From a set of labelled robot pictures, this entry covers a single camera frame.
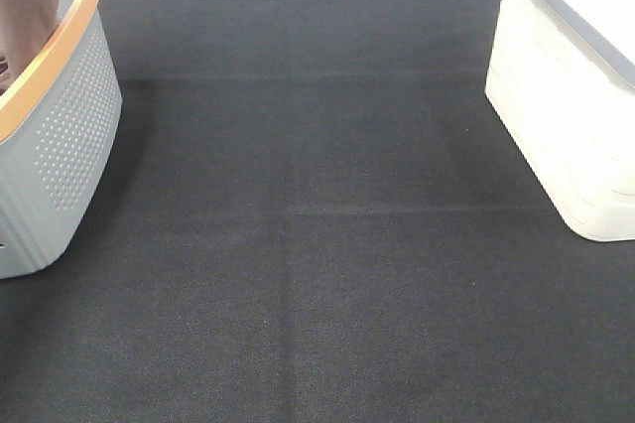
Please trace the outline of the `brown towel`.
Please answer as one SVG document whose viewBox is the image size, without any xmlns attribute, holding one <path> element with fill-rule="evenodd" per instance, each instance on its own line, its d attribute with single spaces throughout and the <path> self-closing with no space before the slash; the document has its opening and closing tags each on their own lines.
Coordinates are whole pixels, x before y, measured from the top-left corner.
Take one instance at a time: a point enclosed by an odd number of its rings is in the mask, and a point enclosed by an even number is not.
<svg viewBox="0 0 635 423">
<path fill-rule="evenodd" d="M 60 0 L 1 0 L 1 50 L 18 77 L 58 26 Z"/>
<path fill-rule="evenodd" d="M 13 79 L 11 77 L 9 71 L 9 65 L 6 59 L 6 56 L 1 53 L 0 54 L 0 94 L 6 92 L 6 90 L 10 87 Z"/>
</svg>

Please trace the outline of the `white plastic storage box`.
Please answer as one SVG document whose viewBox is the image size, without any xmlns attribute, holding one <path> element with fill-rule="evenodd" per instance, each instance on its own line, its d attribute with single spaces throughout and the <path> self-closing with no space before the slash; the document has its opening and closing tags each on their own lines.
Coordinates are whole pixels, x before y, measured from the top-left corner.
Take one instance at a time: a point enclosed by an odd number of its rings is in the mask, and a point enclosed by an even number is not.
<svg viewBox="0 0 635 423">
<path fill-rule="evenodd" d="M 634 0 L 500 0 L 485 93 L 565 224 L 634 236 Z"/>
</svg>

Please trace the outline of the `grey basket with orange rim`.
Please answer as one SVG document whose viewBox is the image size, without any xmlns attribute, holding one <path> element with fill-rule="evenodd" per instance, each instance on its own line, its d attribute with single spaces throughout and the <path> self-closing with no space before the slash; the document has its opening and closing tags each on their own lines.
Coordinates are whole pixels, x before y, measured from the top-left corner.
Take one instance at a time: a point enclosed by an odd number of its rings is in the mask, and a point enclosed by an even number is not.
<svg viewBox="0 0 635 423">
<path fill-rule="evenodd" d="M 99 0 L 60 0 L 59 26 L 1 96 L 1 276 L 67 249 L 107 164 L 122 96 Z"/>
</svg>

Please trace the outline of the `black table cloth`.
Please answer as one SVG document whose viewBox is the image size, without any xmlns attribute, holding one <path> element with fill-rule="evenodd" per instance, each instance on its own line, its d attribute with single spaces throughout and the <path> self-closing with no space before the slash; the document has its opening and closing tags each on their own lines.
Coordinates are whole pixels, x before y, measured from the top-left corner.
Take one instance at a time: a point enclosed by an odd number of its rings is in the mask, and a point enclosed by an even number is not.
<svg viewBox="0 0 635 423">
<path fill-rule="evenodd" d="M 5 422 L 630 422 L 634 246 L 484 95 L 500 0 L 100 0 L 123 107 L 1 284 Z"/>
</svg>

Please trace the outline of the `brown towel in basket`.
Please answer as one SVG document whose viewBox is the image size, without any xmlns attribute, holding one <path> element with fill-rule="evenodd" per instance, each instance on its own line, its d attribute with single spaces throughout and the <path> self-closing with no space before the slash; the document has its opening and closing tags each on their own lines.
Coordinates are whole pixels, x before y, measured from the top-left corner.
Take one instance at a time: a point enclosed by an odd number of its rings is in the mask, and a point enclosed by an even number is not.
<svg viewBox="0 0 635 423">
<path fill-rule="evenodd" d="M 13 79 L 11 77 L 9 71 L 9 65 L 6 59 L 6 56 L 1 53 L 0 54 L 0 94 L 6 92 L 6 90 L 10 87 Z"/>
</svg>

